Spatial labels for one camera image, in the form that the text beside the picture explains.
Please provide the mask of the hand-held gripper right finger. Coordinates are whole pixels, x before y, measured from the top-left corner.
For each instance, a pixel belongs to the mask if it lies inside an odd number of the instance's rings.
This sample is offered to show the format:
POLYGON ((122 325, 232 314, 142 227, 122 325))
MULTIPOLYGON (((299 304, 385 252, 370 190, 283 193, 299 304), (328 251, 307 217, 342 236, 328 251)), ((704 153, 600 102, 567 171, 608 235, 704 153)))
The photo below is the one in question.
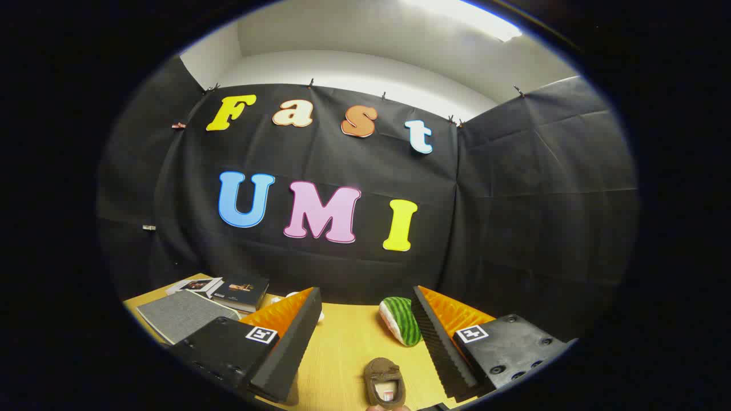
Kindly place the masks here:
POLYGON ((516 385, 573 344, 517 314, 493 317, 420 285, 412 310, 445 395, 457 402, 516 385))

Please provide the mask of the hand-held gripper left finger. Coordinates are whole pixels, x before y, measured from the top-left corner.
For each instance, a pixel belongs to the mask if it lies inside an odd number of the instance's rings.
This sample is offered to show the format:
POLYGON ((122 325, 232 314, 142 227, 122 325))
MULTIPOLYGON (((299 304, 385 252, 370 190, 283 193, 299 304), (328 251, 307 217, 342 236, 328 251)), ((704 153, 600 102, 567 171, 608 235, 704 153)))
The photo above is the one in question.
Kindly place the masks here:
POLYGON ((321 310, 319 287, 308 287, 240 320, 219 316, 170 353, 232 393, 286 403, 321 310))

